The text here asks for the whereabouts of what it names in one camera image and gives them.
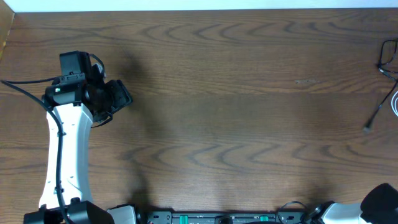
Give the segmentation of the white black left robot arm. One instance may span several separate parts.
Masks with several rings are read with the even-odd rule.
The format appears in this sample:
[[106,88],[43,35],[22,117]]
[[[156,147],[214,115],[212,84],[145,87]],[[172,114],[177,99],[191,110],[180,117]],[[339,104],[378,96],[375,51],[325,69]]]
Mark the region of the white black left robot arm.
[[132,205],[103,210],[93,203],[88,178],[92,127],[112,120],[132,101],[121,80],[68,81],[49,86],[41,104],[47,110],[49,159],[39,209],[24,223],[135,223]]

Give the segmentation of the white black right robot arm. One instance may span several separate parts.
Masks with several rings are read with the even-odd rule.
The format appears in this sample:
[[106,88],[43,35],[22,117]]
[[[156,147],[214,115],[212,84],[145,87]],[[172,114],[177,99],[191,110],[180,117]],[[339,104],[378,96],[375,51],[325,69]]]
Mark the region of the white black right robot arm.
[[378,185],[361,203],[323,203],[305,216],[310,224],[397,224],[397,190]]

